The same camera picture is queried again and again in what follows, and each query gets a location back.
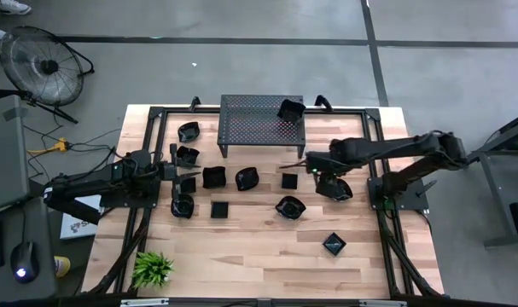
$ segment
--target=black cube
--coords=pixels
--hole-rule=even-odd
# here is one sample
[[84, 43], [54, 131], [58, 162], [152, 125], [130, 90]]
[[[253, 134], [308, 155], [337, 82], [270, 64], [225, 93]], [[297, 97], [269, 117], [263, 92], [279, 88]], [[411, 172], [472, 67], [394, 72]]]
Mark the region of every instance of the black cube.
[[323, 246], [335, 256], [338, 256], [340, 251], [346, 246], [346, 242], [340, 238], [336, 233], [332, 233], [327, 240], [323, 243]]

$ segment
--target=fan stand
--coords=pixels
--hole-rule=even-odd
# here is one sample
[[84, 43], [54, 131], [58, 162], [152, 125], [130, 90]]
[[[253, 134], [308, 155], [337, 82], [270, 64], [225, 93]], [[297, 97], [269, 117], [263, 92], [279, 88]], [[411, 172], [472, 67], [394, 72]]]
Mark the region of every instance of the fan stand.
[[[66, 44], [61, 38], [58, 38], [56, 35], [54, 35], [54, 34], [52, 34], [50, 32], [47, 32], [47, 33], [50, 34], [56, 40], [57, 43], [61, 43], [67, 49], [71, 50], [75, 55], [78, 55], [80, 58], [82, 58], [83, 60], [87, 61], [90, 64], [90, 69], [88, 71], [86, 71], [86, 72], [83, 72], [80, 75], [81, 77], [84, 77], [86, 75], [89, 75], [89, 74], [92, 74], [92, 73], [96, 72], [96, 70], [94, 69], [94, 63], [92, 63], [90, 61], [90, 59], [88, 59], [87, 57], [83, 56], [80, 52], [78, 52], [77, 50], [75, 50], [74, 48], [72, 48], [71, 46]], [[0, 90], [0, 98], [6, 97], [6, 96], [12, 96], [12, 95], [19, 96], [21, 98], [21, 100], [27, 101], [27, 105], [29, 105], [31, 107], [40, 107], [44, 111], [46, 111], [48, 113], [52, 113], [55, 116], [59, 116], [62, 119], [70, 121], [71, 123], [74, 123], [74, 124], [78, 124], [79, 123], [72, 116], [70, 116], [69, 114], [63, 112], [59, 107], [57, 107], [57, 106], [54, 106], [53, 108], [52, 107], [46, 107], [44, 104], [38, 102], [35, 99], [32, 99], [32, 92], [30, 92], [30, 91], [25, 91], [25, 90]]]

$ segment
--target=wooden table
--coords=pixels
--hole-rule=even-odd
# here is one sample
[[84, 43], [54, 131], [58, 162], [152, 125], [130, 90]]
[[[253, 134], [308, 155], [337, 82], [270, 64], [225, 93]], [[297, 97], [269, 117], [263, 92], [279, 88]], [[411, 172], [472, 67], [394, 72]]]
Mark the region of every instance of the wooden table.
[[[122, 127], [118, 152], [141, 149], [150, 105], [130, 105]], [[401, 108], [381, 107], [386, 139], [407, 137]], [[175, 259], [175, 272], [168, 287], [145, 288], [140, 296], [197, 298], [388, 298], [386, 271], [375, 213], [370, 209], [365, 181], [368, 167], [343, 177], [352, 187], [353, 198], [338, 203], [314, 193], [311, 175], [304, 168], [282, 170], [299, 174], [297, 190], [281, 188], [281, 165], [297, 161], [296, 148], [233, 147], [223, 159], [217, 146], [217, 114], [171, 114], [167, 120], [164, 156], [169, 144], [177, 143], [178, 126], [199, 121], [201, 135], [185, 144], [200, 150], [197, 164], [226, 167], [226, 188], [198, 190], [190, 219], [170, 212], [170, 182], [161, 185], [159, 205], [153, 210], [147, 250], [163, 252]], [[154, 148], [157, 128], [152, 137]], [[363, 136], [361, 119], [355, 115], [306, 115], [306, 150], [327, 151], [331, 139]], [[391, 159], [394, 171], [412, 159]], [[260, 183], [238, 192], [235, 175], [255, 166]], [[302, 200], [307, 209], [296, 221], [276, 213], [274, 205], [285, 195]], [[229, 201], [229, 217], [211, 219], [211, 202]], [[91, 289], [118, 257], [128, 209], [111, 211], [98, 225], [83, 291]], [[434, 244], [428, 226], [413, 211], [400, 212], [407, 253], [432, 287], [442, 292]], [[338, 257], [329, 254], [322, 242], [336, 232], [347, 242]], [[400, 289], [399, 261], [394, 261]], [[128, 262], [125, 289], [130, 285], [134, 264]]]

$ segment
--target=potted plant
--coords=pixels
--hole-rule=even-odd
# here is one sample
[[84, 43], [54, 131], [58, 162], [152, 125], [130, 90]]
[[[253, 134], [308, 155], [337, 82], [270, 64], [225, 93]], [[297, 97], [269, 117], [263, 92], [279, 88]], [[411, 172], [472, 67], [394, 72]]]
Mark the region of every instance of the potted plant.
[[173, 271], [173, 260], [168, 260], [163, 253], [138, 252], [136, 267], [131, 277], [136, 281], [134, 288], [148, 285], [163, 287]]

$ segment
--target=gray floor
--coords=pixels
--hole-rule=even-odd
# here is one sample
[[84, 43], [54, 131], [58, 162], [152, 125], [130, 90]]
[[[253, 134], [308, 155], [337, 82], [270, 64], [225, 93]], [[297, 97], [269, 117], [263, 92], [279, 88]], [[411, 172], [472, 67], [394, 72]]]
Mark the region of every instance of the gray floor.
[[[378, 39], [518, 41], [518, 0], [369, 0]], [[41, 0], [27, 17], [0, 26], [39, 26], [60, 34], [199, 38], [366, 38], [357, 0]], [[131, 103], [189, 103], [221, 94], [317, 94], [335, 105], [378, 106], [367, 47], [73, 43], [97, 73], [65, 110], [81, 123], [55, 136], [81, 142], [119, 128]], [[411, 133], [452, 130], [467, 150], [518, 116], [518, 49], [380, 48], [390, 106]], [[0, 67], [0, 87], [11, 87]], [[31, 110], [27, 123], [55, 127]], [[26, 133], [29, 148], [40, 148]], [[114, 145], [119, 133], [97, 143]], [[50, 175], [88, 170], [104, 153], [53, 153]], [[503, 233], [479, 165], [440, 171], [428, 192], [445, 291], [454, 298], [518, 304], [518, 246], [486, 251]]]

